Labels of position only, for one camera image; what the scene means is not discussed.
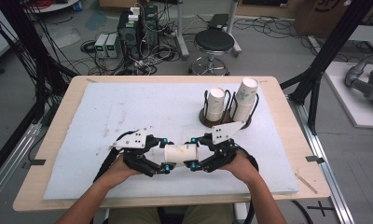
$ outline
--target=wooden table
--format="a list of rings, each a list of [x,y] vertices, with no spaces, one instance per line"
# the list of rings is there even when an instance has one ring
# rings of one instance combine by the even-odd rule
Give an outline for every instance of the wooden table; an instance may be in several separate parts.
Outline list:
[[[16,211],[39,211],[69,208],[75,200],[44,201],[43,195],[52,172],[57,153],[66,136],[69,124],[79,106],[85,88],[90,82],[119,83],[241,83],[243,77],[75,77],[64,95],[62,103],[48,129],[48,133],[38,150],[37,160],[46,160],[42,166],[32,166],[13,204]],[[314,199],[330,196],[329,187],[316,162],[308,162],[312,156],[309,145],[299,128],[296,118],[287,103],[279,83],[274,77],[255,77],[264,92],[270,113],[291,167],[295,173],[299,192],[274,195],[275,200]],[[102,207],[184,205],[199,203],[248,202],[249,195],[235,196],[195,196],[171,198],[106,199]]]

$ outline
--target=stool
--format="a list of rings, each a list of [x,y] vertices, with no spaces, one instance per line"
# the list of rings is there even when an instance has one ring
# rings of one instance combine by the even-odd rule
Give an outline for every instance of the stool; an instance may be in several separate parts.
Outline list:
[[[234,46],[233,37],[220,30],[209,29],[201,31],[195,36],[195,46],[201,52],[207,53],[208,57],[199,57],[189,67],[189,74],[203,75],[210,72],[214,76],[228,75],[225,64],[215,58],[215,55],[228,53]],[[200,61],[207,60],[207,64],[200,64]]]

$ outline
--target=round stool seat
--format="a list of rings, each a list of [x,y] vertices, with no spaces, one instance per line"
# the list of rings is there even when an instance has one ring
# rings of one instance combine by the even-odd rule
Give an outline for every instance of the round stool seat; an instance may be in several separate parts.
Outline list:
[[[205,30],[196,34],[195,44],[206,51],[228,51],[233,48],[233,37],[220,30]]]

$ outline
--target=white cup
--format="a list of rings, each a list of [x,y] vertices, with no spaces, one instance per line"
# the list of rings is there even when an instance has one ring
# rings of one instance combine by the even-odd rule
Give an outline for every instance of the white cup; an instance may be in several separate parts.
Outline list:
[[[236,93],[236,99],[239,104],[251,105],[256,101],[256,92],[258,90],[258,81],[251,77],[245,77]]]
[[[209,96],[207,97],[208,109],[207,112],[218,114],[224,111],[225,91],[221,88],[210,89]]]
[[[175,162],[176,166],[184,166],[184,161],[197,160],[198,156],[196,144],[166,145],[164,147],[164,160]]]
[[[222,118],[222,115],[224,114],[224,111],[221,111],[219,113],[210,113],[207,111],[207,116],[206,118],[209,120],[209,121],[219,121],[221,118]]]
[[[237,99],[235,100],[238,102],[237,109],[236,109],[236,102],[233,102],[232,108],[230,109],[230,118],[233,119],[233,121],[247,121],[254,107],[254,103],[250,105],[244,105],[244,104],[239,103]]]

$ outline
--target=forearm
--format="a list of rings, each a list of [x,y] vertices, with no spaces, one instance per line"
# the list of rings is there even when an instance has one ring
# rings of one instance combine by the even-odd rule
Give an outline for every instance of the forearm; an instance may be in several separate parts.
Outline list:
[[[95,182],[57,223],[90,223],[108,191],[108,187]]]
[[[282,212],[274,201],[266,183],[260,175],[252,183],[247,183],[251,199],[256,210],[256,219],[259,224],[286,223]]]

